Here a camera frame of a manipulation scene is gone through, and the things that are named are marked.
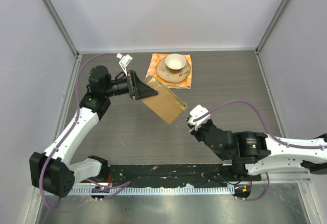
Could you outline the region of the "brown cardboard express box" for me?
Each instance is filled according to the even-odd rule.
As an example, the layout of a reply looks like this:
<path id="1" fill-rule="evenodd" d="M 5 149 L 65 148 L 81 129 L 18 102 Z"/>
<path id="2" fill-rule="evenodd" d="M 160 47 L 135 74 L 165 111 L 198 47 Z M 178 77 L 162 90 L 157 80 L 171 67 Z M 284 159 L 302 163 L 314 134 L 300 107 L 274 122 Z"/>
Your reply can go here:
<path id="1" fill-rule="evenodd" d="M 187 104 L 155 76 L 147 76 L 144 83 L 157 91 L 158 95 L 142 99 L 142 102 L 167 124 L 170 125 L 187 109 Z"/>

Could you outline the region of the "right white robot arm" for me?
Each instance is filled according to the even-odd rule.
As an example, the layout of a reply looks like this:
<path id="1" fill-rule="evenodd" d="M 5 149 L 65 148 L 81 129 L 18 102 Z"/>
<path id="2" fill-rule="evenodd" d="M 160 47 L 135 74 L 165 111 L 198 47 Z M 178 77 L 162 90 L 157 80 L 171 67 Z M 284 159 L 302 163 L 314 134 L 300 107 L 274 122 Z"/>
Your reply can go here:
<path id="1" fill-rule="evenodd" d="M 212 120 L 188 122 L 189 132 L 222 161 L 231 161 L 231 176 L 238 181 L 265 172 L 307 169 L 326 174 L 326 135 L 314 139 L 277 138 L 266 133 L 224 131 Z"/>

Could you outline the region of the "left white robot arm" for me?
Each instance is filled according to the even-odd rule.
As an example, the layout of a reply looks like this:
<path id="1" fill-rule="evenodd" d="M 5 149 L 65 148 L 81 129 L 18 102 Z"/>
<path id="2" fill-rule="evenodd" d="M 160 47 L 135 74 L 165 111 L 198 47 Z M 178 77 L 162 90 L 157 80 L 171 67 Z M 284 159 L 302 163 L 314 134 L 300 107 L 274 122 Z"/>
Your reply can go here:
<path id="1" fill-rule="evenodd" d="M 34 152 L 29 159 L 32 185 L 58 197 L 67 196 L 76 183 L 87 179 L 99 183 L 108 179 L 107 160 L 89 156 L 71 164 L 71 159 L 108 110 L 110 98 L 128 94 L 131 99 L 140 100 L 158 95 L 158 91 L 141 81 L 134 70 L 112 79 L 105 66 L 96 66 L 90 71 L 88 82 L 87 93 L 64 131 L 44 152 Z"/>

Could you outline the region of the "beige floral saucer plate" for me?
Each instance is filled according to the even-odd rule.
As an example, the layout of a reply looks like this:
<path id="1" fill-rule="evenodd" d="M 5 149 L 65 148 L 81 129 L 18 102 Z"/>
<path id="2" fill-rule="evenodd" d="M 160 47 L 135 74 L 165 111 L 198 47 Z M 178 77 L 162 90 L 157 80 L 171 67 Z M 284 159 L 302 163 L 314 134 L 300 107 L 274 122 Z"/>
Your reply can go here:
<path id="1" fill-rule="evenodd" d="M 186 65 L 180 70 L 172 70 L 165 65 L 166 57 L 162 58 L 155 69 L 155 72 L 159 78 L 169 83 L 180 83 L 184 81 L 192 71 L 190 63 L 186 60 Z"/>

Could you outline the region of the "white ceramic tea cup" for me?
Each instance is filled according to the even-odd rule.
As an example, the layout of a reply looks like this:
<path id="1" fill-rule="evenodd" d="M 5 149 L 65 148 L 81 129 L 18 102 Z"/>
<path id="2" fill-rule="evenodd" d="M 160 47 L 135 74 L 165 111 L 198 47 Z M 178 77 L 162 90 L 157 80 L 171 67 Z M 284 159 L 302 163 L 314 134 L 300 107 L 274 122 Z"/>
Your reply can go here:
<path id="1" fill-rule="evenodd" d="M 165 65 L 172 70 L 180 70 L 185 67 L 186 59 L 180 54 L 170 54 L 165 59 Z"/>

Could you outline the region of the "orange checkered cloth napkin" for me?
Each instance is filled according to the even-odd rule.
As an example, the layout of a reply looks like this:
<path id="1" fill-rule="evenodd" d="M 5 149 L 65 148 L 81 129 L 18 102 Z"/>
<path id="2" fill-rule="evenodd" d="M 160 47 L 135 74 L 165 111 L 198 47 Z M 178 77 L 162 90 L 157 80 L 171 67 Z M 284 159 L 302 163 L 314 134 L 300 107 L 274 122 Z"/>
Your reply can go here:
<path id="1" fill-rule="evenodd" d="M 178 54 L 185 59 L 185 66 L 178 70 L 167 67 L 165 60 L 168 56 L 171 54 L 153 53 L 146 77 L 154 76 L 171 89 L 191 89 L 193 69 L 191 56 Z"/>

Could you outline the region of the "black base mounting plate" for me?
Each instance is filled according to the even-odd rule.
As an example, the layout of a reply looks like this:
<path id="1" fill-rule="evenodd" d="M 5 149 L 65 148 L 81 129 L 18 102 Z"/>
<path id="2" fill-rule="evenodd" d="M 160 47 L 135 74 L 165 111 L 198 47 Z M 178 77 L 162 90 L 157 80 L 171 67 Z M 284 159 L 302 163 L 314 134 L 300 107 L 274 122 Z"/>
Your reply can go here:
<path id="1" fill-rule="evenodd" d="M 250 176 L 245 168 L 226 164 L 111 164 L 104 175 L 91 180 L 113 186 L 129 181 L 129 187 L 135 188 L 177 188 L 187 184 L 201 188 L 225 186 L 228 182 L 258 182 L 262 177 Z"/>

